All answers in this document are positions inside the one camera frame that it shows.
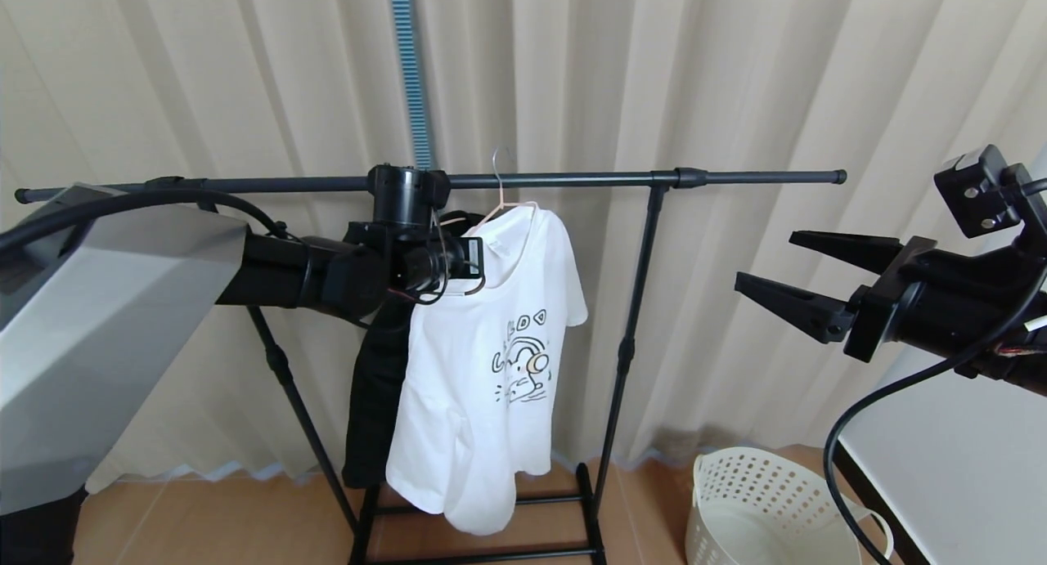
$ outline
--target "cartoon print on shirt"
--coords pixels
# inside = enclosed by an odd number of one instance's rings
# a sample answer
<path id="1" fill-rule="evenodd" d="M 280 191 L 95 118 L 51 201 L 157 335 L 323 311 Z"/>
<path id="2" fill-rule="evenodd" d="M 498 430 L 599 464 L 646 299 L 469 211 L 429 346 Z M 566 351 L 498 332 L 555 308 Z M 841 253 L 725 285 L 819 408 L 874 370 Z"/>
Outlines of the cartoon print on shirt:
<path id="1" fill-rule="evenodd" d="M 547 343 L 530 335 L 519 335 L 532 325 L 532 320 L 539 326 L 543 325 L 544 309 L 534 316 L 519 316 L 515 322 L 509 322 L 502 352 L 494 353 L 491 359 L 491 371 L 509 371 L 509 385 L 495 387 L 495 402 L 504 399 L 508 402 L 537 402 L 547 398 L 545 383 L 553 380 L 552 371 L 545 370 L 549 367 Z"/>

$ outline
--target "curtain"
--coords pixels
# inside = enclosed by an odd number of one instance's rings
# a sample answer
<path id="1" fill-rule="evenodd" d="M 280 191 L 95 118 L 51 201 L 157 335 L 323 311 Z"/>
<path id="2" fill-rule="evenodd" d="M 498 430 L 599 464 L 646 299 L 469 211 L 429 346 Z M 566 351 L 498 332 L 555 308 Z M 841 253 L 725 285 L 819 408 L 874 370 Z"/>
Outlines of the curtain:
<path id="1" fill-rule="evenodd" d="M 1047 122 L 1047 0 L 417 0 L 436 162 L 489 174 L 804 171 L 845 185 L 666 196 L 616 439 L 631 464 L 740 439 L 820 446 L 877 383 L 733 292 L 734 273 L 848 297 L 871 275 L 789 232 L 938 238 L 973 252 L 933 187 L 951 155 L 1031 160 Z M 71 181 L 359 175 L 411 163 L 389 0 L 0 0 L 3 223 L 16 187 Z M 563 219 L 591 319 L 573 327 L 556 449 L 599 452 L 644 189 L 519 189 Z M 298 234 L 340 238 L 370 196 L 250 197 Z M 493 191 L 453 194 L 489 211 Z M 361 333 L 267 309 L 334 461 Z M 243 309 L 216 308 L 97 469 L 314 459 Z"/>

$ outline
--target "plastic basket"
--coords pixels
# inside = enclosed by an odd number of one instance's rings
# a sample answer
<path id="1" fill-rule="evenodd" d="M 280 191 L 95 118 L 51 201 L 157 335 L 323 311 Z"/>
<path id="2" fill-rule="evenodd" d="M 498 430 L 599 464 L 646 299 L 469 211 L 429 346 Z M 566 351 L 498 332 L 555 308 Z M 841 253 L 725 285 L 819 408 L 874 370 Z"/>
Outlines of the plastic basket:
<path id="1" fill-rule="evenodd" d="M 878 514 L 847 505 L 854 518 Z M 778 455 L 731 448 L 694 461 L 687 526 L 688 565 L 861 565 L 857 540 L 829 498 L 822 476 Z"/>

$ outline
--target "brown floor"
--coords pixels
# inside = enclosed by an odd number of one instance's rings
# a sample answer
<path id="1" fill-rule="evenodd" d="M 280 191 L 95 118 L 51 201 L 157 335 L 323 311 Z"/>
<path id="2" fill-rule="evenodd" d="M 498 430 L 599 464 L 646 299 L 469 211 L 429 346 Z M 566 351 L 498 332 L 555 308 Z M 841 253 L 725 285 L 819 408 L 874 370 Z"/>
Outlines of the brown floor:
<path id="1" fill-rule="evenodd" d="M 819 450 L 789 448 L 782 454 L 817 468 Z M 522 493 L 567 492 L 574 487 L 574 475 L 560 468 L 541 478 L 518 478 Z M 690 489 L 686 469 L 655 462 L 633 472 L 612 468 L 600 511 L 607 562 L 685 563 Z M 351 497 L 354 507 L 361 499 L 360 495 Z M 384 498 L 383 503 L 398 500 Z M 550 504 L 520 506 L 509 527 L 490 537 L 456 533 L 441 517 L 385 517 L 376 523 L 370 555 L 372 559 L 407 559 L 584 540 L 578 504 Z M 247 477 L 218 483 L 126 482 L 84 504 L 74 565 L 343 564 L 351 545 L 352 535 L 321 477 L 304 484 L 287 478 L 255 481 Z M 528 563 L 587 562 L 562 558 Z"/>

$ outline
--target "blue tape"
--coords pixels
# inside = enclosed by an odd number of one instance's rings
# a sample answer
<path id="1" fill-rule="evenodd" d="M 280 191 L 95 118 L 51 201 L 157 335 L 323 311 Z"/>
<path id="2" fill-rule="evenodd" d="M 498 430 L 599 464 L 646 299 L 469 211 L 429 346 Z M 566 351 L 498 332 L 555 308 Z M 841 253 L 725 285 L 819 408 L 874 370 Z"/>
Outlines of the blue tape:
<path id="1" fill-rule="evenodd" d="M 429 111 L 425 103 L 422 81 L 422 63 L 415 43 L 414 0 L 392 0 L 393 21 L 396 25 L 397 46 L 400 47 L 400 67 L 403 70 L 403 88 L 407 95 L 407 117 L 410 137 L 415 146 L 415 166 L 435 166 L 429 129 Z"/>

